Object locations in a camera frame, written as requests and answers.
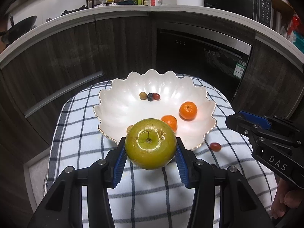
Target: microwave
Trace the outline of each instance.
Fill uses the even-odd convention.
[[[271,27],[271,0],[205,0],[205,7],[237,13]]]

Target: fruit bowl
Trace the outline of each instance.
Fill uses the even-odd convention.
[[[159,101],[141,100],[139,93],[158,93]],[[207,99],[205,87],[196,87],[190,77],[178,78],[173,71],[159,74],[150,69],[145,74],[131,72],[125,80],[114,79],[109,90],[99,92],[100,104],[93,107],[100,124],[98,130],[108,139],[119,143],[130,125],[146,118],[161,119],[172,115],[177,119],[176,137],[186,149],[200,147],[205,136],[217,124],[213,117],[215,101]],[[179,108],[186,101],[198,108],[195,119],[183,120]]]

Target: dishwasher label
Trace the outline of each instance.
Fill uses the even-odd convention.
[[[237,63],[237,65],[235,66],[233,75],[235,75],[238,78],[241,78],[242,74],[244,72],[244,69],[245,69],[245,67],[243,65]]]

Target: dark purple grape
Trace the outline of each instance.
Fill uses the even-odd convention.
[[[153,101],[153,93],[149,93],[147,95],[147,99],[148,99],[148,101]]]

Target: green apple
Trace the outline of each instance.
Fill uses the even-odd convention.
[[[176,151],[176,137],[165,122],[144,119],[130,129],[126,136],[125,148],[130,160],[137,166],[153,170],[164,167]]]

